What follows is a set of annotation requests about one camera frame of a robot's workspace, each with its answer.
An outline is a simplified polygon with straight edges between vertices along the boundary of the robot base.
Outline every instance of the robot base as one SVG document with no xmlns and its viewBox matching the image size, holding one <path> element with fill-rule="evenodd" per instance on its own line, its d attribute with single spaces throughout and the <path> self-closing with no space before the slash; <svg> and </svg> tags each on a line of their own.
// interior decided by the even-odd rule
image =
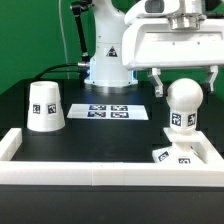
<svg viewBox="0 0 224 224">
<path fill-rule="evenodd" d="M 100 93 L 126 93 L 138 89 L 138 82 L 133 82 L 126 86 L 101 86 L 85 81 L 85 88 Z"/>
</svg>

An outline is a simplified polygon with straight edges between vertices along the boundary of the white stand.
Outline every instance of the white stand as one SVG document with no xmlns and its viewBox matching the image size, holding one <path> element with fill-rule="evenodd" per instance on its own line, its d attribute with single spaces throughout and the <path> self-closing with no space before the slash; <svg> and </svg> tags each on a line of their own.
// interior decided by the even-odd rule
<svg viewBox="0 0 224 224">
<path fill-rule="evenodd" d="M 168 89 L 170 128 L 164 128 L 172 146 L 154 150 L 156 163 L 223 164 L 223 159 L 202 132 L 196 131 L 197 108 L 203 99 L 200 86 L 193 80 L 180 79 Z"/>
<path fill-rule="evenodd" d="M 191 145 L 192 142 L 198 143 L 202 140 L 197 131 L 183 135 L 174 132 L 171 128 L 164 128 L 164 132 L 172 142 L 172 146 L 153 151 L 152 156 L 156 163 L 203 164 Z"/>
</svg>

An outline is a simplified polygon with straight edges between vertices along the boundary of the warning label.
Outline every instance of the warning label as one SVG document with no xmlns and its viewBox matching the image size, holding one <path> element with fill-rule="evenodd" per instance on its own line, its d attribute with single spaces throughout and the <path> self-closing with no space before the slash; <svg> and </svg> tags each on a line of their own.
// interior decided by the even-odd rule
<svg viewBox="0 0 224 224">
<path fill-rule="evenodd" d="M 107 57 L 117 57 L 117 52 L 116 52 L 116 50 L 114 49 L 113 46 L 111 47 L 111 49 L 107 53 Z"/>
</svg>

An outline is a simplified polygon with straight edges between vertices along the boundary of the white ball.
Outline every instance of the white ball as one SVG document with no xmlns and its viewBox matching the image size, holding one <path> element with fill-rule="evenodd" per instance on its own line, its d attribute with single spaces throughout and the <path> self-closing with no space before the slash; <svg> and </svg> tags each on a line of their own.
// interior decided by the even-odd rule
<svg viewBox="0 0 224 224">
<path fill-rule="evenodd" d="M 167 103 L 171 110 L 180 112 L 195 111 L 201 105 L 203 92 L 192 79 L 179 79 L 168 88 Z"/>
</svg>

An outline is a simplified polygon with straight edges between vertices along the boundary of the black and white pattern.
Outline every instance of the black and white pattern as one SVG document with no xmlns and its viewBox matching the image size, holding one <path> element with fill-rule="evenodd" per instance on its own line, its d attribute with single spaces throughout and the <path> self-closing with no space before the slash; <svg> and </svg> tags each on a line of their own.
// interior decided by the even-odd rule
<svg viewBox="0 0 224 224">
<path fill-rule="evenodd" d="M 196 114 L 191 114 L 188 116 L 188 127 L 195 125 L 196 123 Z"/>
<path fill-rule="evenodd" d="M 33 104 L 33 113 L 40 114 L 40 105 L 39 104 Z"/>
<path fill-rule="evenodd" d="M 106 110 L 106 105 L 90 105 L 89 110 Z"/>
<path fill-rule="evenodd" d="M 90 111 L 87 117 L 104 118 L 106 117 L 106 112 Z"/>
<path fill-rule="evenodd" d="M 160 162 L 162 162 L 164 159 L 166 159 L 167 157 L 169 157 L 169 153 L 166 151 L 163 154 L 161 154 L 158 159 Z"/>
<path fill-rule="evenodd" d="M 190 164 L 191 163 L 191 159 L 190 158 L 178 158 L 178 162 L 180 164 Z"/>
<path fill-rule="evenodd" d="M 111 106 L 112 111 L 128 111 L 128 106 L 119 106 L 119 105 L 114 105 Z"/>
<path fill-rule="evenodd" d="M 181 115 L 172 113 L 172 124 L 176 126 L 181 126 Z"/>
<path fill-rule="evenodd" d="M 56 104 L 47 105 L 47 111 L 48 111 L 48 114 L 56 114 L 56 112 L 57 112 Z"/>
<path fill-rule="evenodd" d="M 111 118 L 129 118 L 127 112 L 111 112 Z"/>
</svg>

